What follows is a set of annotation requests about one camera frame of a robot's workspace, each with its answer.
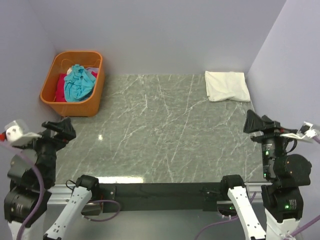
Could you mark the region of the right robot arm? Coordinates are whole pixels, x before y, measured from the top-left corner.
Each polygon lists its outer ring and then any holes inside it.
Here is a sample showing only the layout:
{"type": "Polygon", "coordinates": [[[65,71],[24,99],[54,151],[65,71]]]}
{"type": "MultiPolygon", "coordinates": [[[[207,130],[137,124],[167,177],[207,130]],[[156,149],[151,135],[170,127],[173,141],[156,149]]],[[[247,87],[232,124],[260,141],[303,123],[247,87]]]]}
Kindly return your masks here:
{"type": "Polygon", "coordinates": [[[226,175],[221,192],[235,207],[247,240],[284,240],[296,230],[303,215],[304,201],[299,188],[311,183],[312,164],[300,154],[287,151],[289,142],[295,148],[299,141],[311,142],[319,132],[305,122],[300,129],[288,129],[266,115],[260,117],[248,110],[243,127],[251,140],[261,145],[263,177],[270,182],[261,186],[267,227],[264,229],[249,201],[240,175],[226,175]]]}

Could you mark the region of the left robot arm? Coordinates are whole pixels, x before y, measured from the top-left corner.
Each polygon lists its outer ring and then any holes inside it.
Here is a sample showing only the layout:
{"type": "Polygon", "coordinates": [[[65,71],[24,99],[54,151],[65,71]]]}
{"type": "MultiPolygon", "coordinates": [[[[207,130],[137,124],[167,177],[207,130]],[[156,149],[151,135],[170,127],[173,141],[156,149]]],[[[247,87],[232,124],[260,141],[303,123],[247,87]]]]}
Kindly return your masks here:
{"type": "Polygon", "coordinates": [[[15,240],[65,240],[83,208],[102,197],[99,180],[82,175],[71,188],[70,199],[56,221],[43,231],[52,196],[50,188],[56,182],[57,152],[76,138],[76,131],[69,117],[45,121],[41,126],[44,131],[31,132],[18,119],[0,134],[1,145],[14,152],[7,173],[10,190],[4,199],[4,218],[15,240]]]}

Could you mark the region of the white t shirt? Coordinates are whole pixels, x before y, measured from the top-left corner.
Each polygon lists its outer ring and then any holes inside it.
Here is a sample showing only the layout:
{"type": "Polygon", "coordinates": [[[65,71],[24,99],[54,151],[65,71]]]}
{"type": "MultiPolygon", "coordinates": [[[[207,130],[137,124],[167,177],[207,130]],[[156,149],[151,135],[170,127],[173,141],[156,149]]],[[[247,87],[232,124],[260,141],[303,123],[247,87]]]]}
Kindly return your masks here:
{"type": "Polygon", "coordinates": [[[250,102],[251,97],[243,72],[211,72],[204,73],[206,95],[210,102],[225,100],[250,102]]]}

